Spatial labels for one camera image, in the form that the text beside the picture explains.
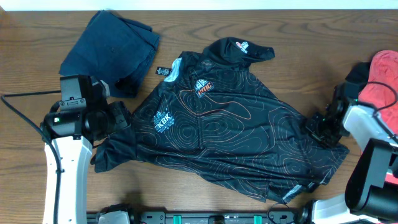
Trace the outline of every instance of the red garment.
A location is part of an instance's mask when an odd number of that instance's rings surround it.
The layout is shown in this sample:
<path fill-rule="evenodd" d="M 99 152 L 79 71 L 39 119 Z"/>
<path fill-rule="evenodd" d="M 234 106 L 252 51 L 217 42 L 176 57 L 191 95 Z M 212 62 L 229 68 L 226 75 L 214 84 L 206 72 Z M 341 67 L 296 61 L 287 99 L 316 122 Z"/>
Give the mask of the red garment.
<path fill-rule="evenodd" d="M 371 62 L 369 82 L 386 83 L 398 91 L 398 52 L 383 50 L 377 53 Z M 359 94 L 359 100 L 374 104 L 380 108 L 395 100 L 391 90 L 378 84 L 367 84 Z M 398 133 L 398 103 L 380 111 L 381 118 L 392 130 Z"/>

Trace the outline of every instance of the dark blue cloth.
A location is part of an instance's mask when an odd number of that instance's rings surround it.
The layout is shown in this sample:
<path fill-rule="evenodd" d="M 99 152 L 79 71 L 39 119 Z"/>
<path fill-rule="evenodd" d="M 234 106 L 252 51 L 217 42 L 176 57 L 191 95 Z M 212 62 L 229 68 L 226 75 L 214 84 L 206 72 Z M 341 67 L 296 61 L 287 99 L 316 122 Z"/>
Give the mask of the dark blue cloth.
<path fill-rule="evenodd" d="M 59 73 L 94 75 L 109 85 L 111 96 L 135 97 L 154 60 L 159 39 L 145 24 L 98 11 Z"/>

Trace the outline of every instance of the table surface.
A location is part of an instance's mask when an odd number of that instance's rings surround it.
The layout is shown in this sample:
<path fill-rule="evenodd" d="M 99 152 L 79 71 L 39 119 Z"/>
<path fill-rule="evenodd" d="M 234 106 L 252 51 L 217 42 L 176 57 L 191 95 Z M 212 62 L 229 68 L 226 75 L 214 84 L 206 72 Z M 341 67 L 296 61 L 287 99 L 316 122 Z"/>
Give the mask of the table surface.
<path fill-rule="evenodd" d="M 169 67 L 183 50 L 201 52 L 227 36 L 273 47 L 276 58 L 255 63 L 251 71 L 282 101 L 305 116 L 323 111 L 333 87 L 351 67 L 380 50 L 398 50 L 396 11 L 119 11 L 160 34 L 159 50 L 135 99 L 123 99 L 130 111 L 163 79 L 156 67 Z M 7 12 L 0 16 L 0 94 L 59 90 L 63 59 L 95 14 L 89 12 Z M 10 99 L 39 124 L 59 94 Z M 41 223 L 47 165 L 40 136 L 0 104 L 0 223 Z M 327 186 L 301 194 L 291 207 L 342 194 L 359 159 L 351 150 Z M 211 184 L 199 176 L 130 161 L 112 171 L 88 173 L 87 209 L 115 203 L 137 210 L 261 211 L 274 202 L 258 202 Z"/>

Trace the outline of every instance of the wood grain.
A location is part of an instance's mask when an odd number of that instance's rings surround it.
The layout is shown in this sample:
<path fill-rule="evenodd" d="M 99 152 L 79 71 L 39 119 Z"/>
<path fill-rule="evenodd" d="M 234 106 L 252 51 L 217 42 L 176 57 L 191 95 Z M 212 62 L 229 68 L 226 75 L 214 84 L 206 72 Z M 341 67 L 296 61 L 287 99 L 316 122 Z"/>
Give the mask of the wood grain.
<path fill-rule="evenodd" d="M 333 87 L 351 67 L 384 49 L 398 50 L 396 11 L 120 11 L 153 27 L 162 37 L 159 51 L 136 99 L 123 99 L 133 111 L 161 81 L 157 66 L 169 67 L 181 51 L 201 52 L 227 36 L 273 47 L 276 58 L 253 64 L 254 73 L 281 100 L 306 116 L 331 100 Z M 0 19 L 0 94 L 59 89 L 58 70 L 95 12 L 7 12 Z M 10 99 L 39 124 L 60 95 Z M 35 131 L 0 104 L 0 223 L 41 223 L 46 160 Z M 329 198 L 345 191 L 359 158 L 350 155 L 331 180 L 291 203 Z M 206 182 L 195 174 L 127 162 L 115 170 L 88 174 L 88 210 L 120 202 L 139 210 L 259 211 L 261 203 Z"/>

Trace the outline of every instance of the clothing tag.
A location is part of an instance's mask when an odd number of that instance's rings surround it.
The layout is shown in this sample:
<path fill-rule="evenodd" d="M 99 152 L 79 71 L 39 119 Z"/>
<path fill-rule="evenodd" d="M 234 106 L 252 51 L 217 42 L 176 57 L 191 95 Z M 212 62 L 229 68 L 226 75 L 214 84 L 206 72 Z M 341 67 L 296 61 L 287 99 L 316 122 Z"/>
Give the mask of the clothing tag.
<path fill-rule="evenodd" d="M 164 75 L 164 76 L 167 76 L 167 75 L 170 74 L 171 71 L 172 71 L 171 68 L 157 67 L 157 69 L 156 69 L 156 75 Z"/>

